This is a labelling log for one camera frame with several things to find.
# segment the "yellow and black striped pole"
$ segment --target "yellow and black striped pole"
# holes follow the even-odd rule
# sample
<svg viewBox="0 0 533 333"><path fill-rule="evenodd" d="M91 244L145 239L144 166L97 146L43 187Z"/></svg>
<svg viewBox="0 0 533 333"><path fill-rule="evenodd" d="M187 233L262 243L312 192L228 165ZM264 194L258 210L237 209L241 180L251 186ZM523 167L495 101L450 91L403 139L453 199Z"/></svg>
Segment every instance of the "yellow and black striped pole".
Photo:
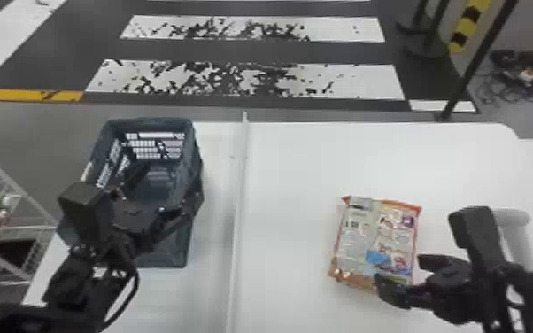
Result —
<svg viewBox="0 0 533 333"><path fill-rule="evenodd" d="M460 18L457 29L452 35L449 50L452 53L460 53L465 49L465 44L477 30L477 22L490 8L491 0L470 0Z"/></svg>

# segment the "yellow floor line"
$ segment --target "yellow floor line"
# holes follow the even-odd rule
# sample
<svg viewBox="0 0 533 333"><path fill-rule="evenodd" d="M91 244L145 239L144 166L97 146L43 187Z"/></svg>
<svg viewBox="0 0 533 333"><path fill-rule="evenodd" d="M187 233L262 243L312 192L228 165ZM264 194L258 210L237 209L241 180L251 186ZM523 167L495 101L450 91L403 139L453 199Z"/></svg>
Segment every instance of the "yellow floor line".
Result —
<svg viewBox="0 0 533 333"><path fill-rule="evenodd" d="M83 94L81 91L0 89L0 101L78 102Z"/></svg>

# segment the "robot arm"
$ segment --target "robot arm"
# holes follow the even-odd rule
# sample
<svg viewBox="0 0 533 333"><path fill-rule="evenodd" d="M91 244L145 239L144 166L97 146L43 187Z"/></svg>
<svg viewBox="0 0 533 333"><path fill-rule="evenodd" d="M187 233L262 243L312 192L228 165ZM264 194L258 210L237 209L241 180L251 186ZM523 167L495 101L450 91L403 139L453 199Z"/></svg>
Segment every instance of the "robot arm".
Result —
<svg viewBox="0 0 533 333"><path fill-rule="evenodd" d="M404 286L380 275L378 295L404 309L419 307L455 325L478 322L485 333L514 333L510 309L521 313L526 333L533 333L533 273L506 262L499 245L498 225L488 207L469 207L449 216L455 242L467 250L471 262L443 256L420 255L422 269L433 274L416 286ZM508 286L522 296L515 304Z"/></svg>
<svg viewBox="0 0 533 333"><path fill-rule="evenodd" d="M138 166L128 182L111 190L76 182L60 195L60 207L80 242L71 247L50 279L42 298L46 307L0 304L0 333L97 333L122 314L139 285L135 258L152 252L155 244L189 221L182 218L182 207L171 211L160 207L149 229L135 233L116 225L120 219L140 219L141 209L124 193L148 170L146 165ZM95 276L96 267L105 268L101 276ZM106 319L131 281L126 300Z"/></svg>

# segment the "wall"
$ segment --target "wall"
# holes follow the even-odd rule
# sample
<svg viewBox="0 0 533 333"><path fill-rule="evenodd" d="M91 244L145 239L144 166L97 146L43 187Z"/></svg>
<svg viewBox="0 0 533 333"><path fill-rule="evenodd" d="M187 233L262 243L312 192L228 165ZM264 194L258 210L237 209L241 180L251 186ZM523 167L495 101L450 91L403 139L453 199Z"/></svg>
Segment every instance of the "wall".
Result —
<svg viewBox="0 0 533 333"><path fill-rule="evenodd" d="M430 1L429 14L433 14L438 2L439 0ZM464 55L473 55L503 3L504 0L492 1L490 9L479 22L477 33L469 40ZM451 0L439 30L444 41L447 42L451 39L460 15L467 4L468 0ZM514 9L492 49L533 50L533 0L519 0L519 4Z"/></svg>

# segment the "white stripe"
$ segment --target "white stripe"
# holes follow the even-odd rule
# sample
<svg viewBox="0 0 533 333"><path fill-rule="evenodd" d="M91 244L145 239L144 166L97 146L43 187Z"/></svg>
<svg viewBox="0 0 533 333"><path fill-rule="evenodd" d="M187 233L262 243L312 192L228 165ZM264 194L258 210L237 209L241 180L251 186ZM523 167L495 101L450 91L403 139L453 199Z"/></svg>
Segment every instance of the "white stripe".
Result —
<svg viewBox="0 0 533 333"><path fill-rule="evenodd" d="M91 172L91 168L93 168L93 163L87 163L87 166L85 166L85 169L82 171L81 182L87 181L87 178L89 178L89 173Z"/></svg>
<svg viewBox="0 0 533 333"><path fill-rule="evenodd" d="M153 140L130 140L128 141L130 147L152 147L155 145Z"/></svg>
<svg viewBox="0 0 533 333"><path fill-rule="evenodd" d="M89 92L405 99L393 65L106 60Z"/></svg>
<svg viewBox="0 0 533 333"><path fill-rule="evenodd" d="M175 134L173 132L141 132L138 134L142 139L152 139L152 138L161 138L161 139L173 139Z"/></svg>
<svg viewBox="0 0 533 333"><path fill-rule="evenodd" d="M166 147L182 147L184 145L184 142L183 141L175 141L175 140L172 140L172 141L164 140L163 144Z"/></svg>
<svg viewBox="0 0 533 333"><path fill-rule="evenodd" d="M151 153L151 152L158 152L158 148L157 147L152 147L152 148L133 148L132 151L135 153L135 154L141 154L141 153Z"/></svg>
<svg viewBox="0 0 533 333"><path fill-rule="evenodd" d="M0 66L65 1L44 6L35 0L14 0L0 10Z"/></svg>
<svg viewBox="0 0 533 333"><path fill-rule="evenodd" d="M121 38L384 43L377 18L341 17L136 15Z"/></svg>
<svg viewBox="0 0 533 333"><path fill-rule="evenodd" d="M428 101L420 99L412 99L409 101L411 109L416 112L433 112L442 111L448 101ZM477 112L475 105L469 101L460 101L454 107L455 112Z"/></svg>

